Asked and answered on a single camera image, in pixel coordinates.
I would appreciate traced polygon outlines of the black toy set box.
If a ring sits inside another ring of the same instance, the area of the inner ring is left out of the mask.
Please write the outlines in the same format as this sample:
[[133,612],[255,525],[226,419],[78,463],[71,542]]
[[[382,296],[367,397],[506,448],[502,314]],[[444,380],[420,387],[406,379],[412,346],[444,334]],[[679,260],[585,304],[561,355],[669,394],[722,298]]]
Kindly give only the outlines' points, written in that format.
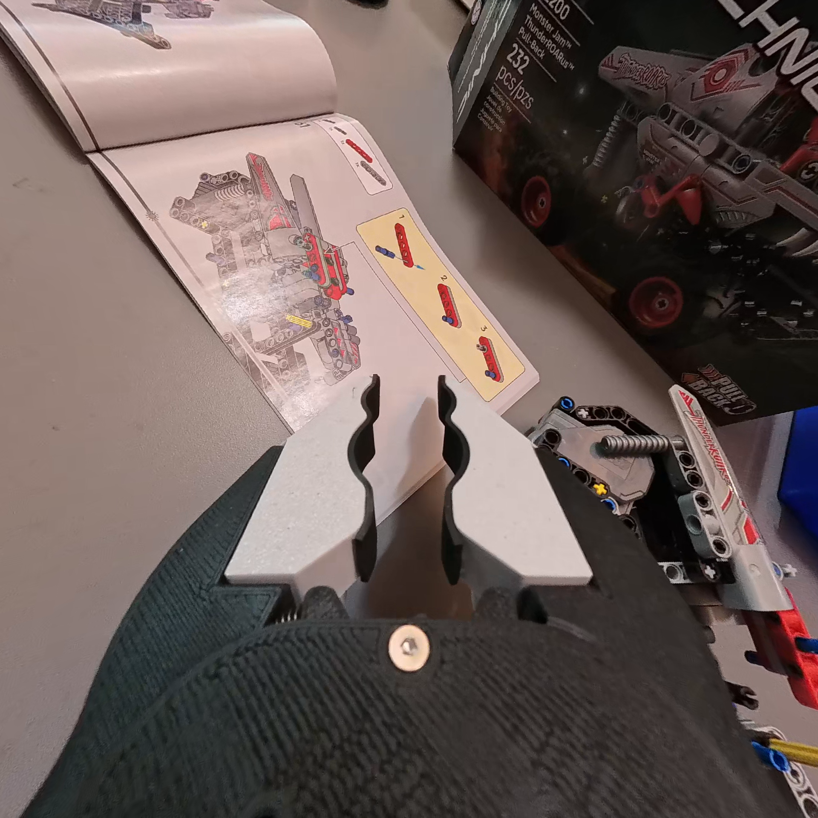
[[817,2],[468,7],[455,153],[717,424],[816,406]]

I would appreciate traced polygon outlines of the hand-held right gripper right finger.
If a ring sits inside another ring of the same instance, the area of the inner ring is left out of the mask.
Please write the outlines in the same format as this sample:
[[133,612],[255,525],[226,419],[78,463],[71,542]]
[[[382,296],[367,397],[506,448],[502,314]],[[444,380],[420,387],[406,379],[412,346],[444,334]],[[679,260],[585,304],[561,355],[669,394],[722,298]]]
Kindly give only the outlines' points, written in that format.
[[533,444],[462,383],[438,377],[442,562],[451,585],[582,587],[591,567]]

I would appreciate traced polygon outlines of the grey red brick truck model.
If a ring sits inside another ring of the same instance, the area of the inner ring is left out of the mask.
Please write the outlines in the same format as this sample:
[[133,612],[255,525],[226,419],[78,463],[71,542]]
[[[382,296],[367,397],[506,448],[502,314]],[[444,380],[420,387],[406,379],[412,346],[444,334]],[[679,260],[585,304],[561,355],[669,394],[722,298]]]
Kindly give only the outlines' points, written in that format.
[[816,710],[816,639],[774,561],[701,405],[674,385],[682,434],[656,434],[619,406],[561,397],[528,433],[632,531],[714,640],[712,626],[746,628],[747,662],[784,678]]

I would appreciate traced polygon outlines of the open instruction booklet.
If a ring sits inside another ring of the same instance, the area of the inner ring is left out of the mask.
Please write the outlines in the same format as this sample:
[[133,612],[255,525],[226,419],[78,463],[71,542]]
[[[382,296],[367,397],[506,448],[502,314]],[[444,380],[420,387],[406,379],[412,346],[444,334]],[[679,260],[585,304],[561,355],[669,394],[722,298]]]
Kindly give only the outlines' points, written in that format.
[[399,403],[537,372],[451,267],[326,49],[266,2],[2,2],[2,37],[285,426],[366,372]]

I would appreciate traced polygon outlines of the blue plastic bin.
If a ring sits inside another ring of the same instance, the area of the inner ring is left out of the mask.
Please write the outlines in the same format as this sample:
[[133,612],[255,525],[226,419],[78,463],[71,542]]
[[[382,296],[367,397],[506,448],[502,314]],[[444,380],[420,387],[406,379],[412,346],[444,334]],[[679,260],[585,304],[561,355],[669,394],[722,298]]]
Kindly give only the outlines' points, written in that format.
[[779,500],[817,541],[817,406],[794,412],[787,442]]

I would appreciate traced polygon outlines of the grey desk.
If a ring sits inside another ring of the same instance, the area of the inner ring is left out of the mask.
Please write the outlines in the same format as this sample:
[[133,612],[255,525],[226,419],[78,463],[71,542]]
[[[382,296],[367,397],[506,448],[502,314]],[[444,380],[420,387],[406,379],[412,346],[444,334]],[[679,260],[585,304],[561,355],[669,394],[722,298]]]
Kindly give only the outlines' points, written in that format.
[[446,466],[371,588],[227,579],[285,422],[2,45],[2,816],[800,816],[646,547],[549,451],[590,586],[413,590]]

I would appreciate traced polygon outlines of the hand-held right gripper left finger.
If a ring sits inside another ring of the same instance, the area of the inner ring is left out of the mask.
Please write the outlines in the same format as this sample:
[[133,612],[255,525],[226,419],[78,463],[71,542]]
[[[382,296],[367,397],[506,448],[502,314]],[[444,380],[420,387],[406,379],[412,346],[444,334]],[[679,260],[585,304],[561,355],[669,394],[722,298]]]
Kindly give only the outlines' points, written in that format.
[[356,377],[292,435],[230,558],[233,585],[346,591],[367,582],[377,559],[372,485],[380,377]]

